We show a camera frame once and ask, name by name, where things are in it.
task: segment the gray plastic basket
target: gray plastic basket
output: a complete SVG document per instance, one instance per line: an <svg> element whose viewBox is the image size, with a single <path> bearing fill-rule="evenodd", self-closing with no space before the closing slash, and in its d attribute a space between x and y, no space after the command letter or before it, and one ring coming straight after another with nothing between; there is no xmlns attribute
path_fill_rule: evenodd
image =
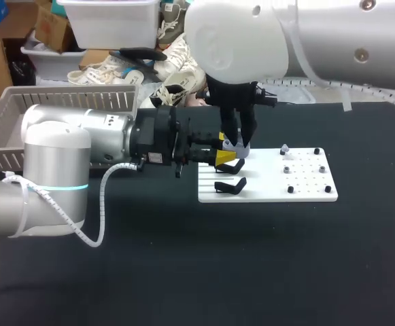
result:
<svg viewBox="0 0 395 326"><path fill-rule="evenodd" d="M83 107L137 114L138 88L135 85L9 87L0 98L0 171L23 169L23 142L20 125L27 109L34 104ZM106 164L92 164L103 168Z"/></svg>

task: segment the black cloth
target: black cloth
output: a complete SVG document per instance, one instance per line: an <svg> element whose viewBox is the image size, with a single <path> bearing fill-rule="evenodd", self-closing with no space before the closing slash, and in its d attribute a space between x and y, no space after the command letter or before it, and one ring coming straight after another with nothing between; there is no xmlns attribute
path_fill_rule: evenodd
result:
<svg viewBox="0 0 395 326"><path fill-rule="evenodd" d="M200 204L196 164L118 171L98 249L3 239L0 325L395 325L395 107L256 108L252 147L323 147L334 203ZM180 109L216 131L218 110ZM101 173L84 229L97 237Z"/></svg>

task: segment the yellow object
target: yellow object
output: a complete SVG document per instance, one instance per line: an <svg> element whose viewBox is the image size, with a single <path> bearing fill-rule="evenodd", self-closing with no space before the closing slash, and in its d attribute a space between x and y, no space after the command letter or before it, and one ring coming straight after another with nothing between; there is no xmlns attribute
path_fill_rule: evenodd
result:
<svg viewBox="0 0 395 326"><path fill-rule="evenodd" d="M220 151L217 150L216 166L221 164L232 162L237 158L237 153L234 151Z"/></svg>

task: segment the white plate with holes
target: white plate with holes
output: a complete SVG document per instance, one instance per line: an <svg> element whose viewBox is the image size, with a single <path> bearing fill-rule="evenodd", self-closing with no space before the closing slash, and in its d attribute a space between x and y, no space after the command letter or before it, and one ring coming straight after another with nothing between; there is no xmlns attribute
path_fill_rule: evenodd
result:
<svg viewBox="0 0 395 326"><path fill-rule="evenodd" d="M199 202L335 202L338 192L325 151L320 148L292 148L286 155L277 149L252 149L238 175L217 173L215 168L199 164ZM235 165L237 160L229 163ZM239 195L217 193L214 183L236 185L241 178L247 185ZM292 194L288 188L293 187Z"/></svg>

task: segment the white spiral cable wrap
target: white spiral cable wrap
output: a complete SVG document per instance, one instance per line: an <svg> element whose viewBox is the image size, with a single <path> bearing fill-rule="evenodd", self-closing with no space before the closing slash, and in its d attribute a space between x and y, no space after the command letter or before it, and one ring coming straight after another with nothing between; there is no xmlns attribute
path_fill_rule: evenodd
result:
<svg viewBox="0 0 395 326"><path fill-rule="evenodd" d="M272 86L284 86L284 87L319 87L316 83L311 81L310 79L301 79L301 78L283 78L283 79L267 79L262 81L265 84ZM328 88L336 88L343 90L355 90L357 92L365 93L377 98L380 98L383 101L395 104L395 93L391 90L384 90L382 88L374 88L370 86L359 86L341 83L338 81L325 81L326 87Z"/></svg>
<svg viewBox="0 0 395 326"><path fill-rule="evenodd" d="M34 190L39 196L41 196L50 206L52 206L55 211L65 220L65 222L73 229L77 236L81 238L86 244L90 247L96 248L99 247L103 241L103 237L105 235L105 187L107 185L107 181L109 176L117 170L122 168L128 170L137 170L137 165L131 163L120 163L112 166L107 170L107 172L103 175L101 181L101 189L99 193L99 208L100 208L100 226L99 226L99 236L96 241L93 241L81 231L81 229L71 220L71 218L64 212L64 210L55 202L55 200L49 196L49 193L46 190L43 190L40 186L36 185L34 182L31 182L20 175L11 175L7 174L7 177L2 180L5 183L17 182L21 184L22 194L24 198L24 208L22 211L22 219L20 222L20 226L15 236L19 236L23 232L23 227L25 225L27 219L27 203L28 203L28 191L27 188L30 187Z"/></svg>

